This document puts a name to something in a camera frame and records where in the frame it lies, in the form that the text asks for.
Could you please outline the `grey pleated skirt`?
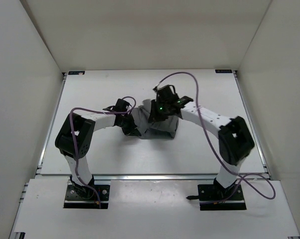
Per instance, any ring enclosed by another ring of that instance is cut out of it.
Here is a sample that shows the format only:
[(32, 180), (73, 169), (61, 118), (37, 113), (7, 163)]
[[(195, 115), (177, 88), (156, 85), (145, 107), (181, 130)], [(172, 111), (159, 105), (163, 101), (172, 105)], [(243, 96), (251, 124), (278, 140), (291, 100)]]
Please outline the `grey pleated skirt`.
[(146, 99), (131, 112), (140, 139), (174, 139), (177, 133), (179, 118), (169, 116), (168, 119), (149, 123), (151, 100)]

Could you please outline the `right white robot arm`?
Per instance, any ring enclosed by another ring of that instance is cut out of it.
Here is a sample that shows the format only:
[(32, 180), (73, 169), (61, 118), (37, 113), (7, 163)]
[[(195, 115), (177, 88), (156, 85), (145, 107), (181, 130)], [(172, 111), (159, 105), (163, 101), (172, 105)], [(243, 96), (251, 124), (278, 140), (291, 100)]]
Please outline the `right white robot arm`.
[(215, 156), (220, 161), (221, 168), (214, 179), (213, 192), (217, 198), (226, 199), (231, 194), (242, 163), (255, 147), (244, 118), (219, 115), (188, 97), (173, 103), (150, 101), (150, 122), (166, 121), (168, 117), (177, 117), (201, 126), (210, 146), (212, 144), (208, 133), (218, 139), (219, 153)]

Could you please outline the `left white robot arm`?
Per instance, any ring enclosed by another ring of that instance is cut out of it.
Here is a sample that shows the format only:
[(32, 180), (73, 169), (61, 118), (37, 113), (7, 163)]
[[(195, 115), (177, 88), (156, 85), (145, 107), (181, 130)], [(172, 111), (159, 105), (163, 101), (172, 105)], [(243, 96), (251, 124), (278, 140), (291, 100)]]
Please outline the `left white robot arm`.
[(95, 131), (107, 127), (120, 127), (126, 136), (140, 136), (131, 114), (68, 115), (56, 139), (55, 146), (66, 158), (75, 191), (83, 198), (94, 194), (94, 180), (89, 171), (86, 154)]

